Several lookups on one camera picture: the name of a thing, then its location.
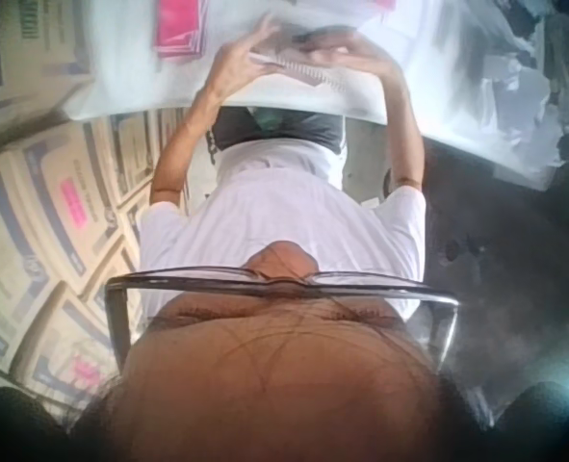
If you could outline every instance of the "pink label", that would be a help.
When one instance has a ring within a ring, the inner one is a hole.
[[[88,222],[88,216],[85,213],[85,208],[79,198],[79,194],[76,192],[74,182],[71,178],[68,178],[62,182],[60,188],[62,189],[62,195],[65,199],[65,205],[68,207],[72,221],[74,221],[74,226],[81,229],[85,226],[85,223]]]

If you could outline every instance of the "white shirt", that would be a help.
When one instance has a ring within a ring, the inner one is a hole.
[[[192,217],[169,202],[145,211],[141,269],[240,267],[267,245],[291,241],[317,260],[320,271],[370,271],[421,282],[423,195],[404,186],[377,208],[365,209],[327,182],[332,175],[321,166],[324,156],[334,154],[325,151],[330,153],[295,140],[254,141],[224,151],[228,162],[220,167],[220,185]],[[155,316],[173,297],[143,293],[144,314]],[[405,321],[419,305],[390,302]]]

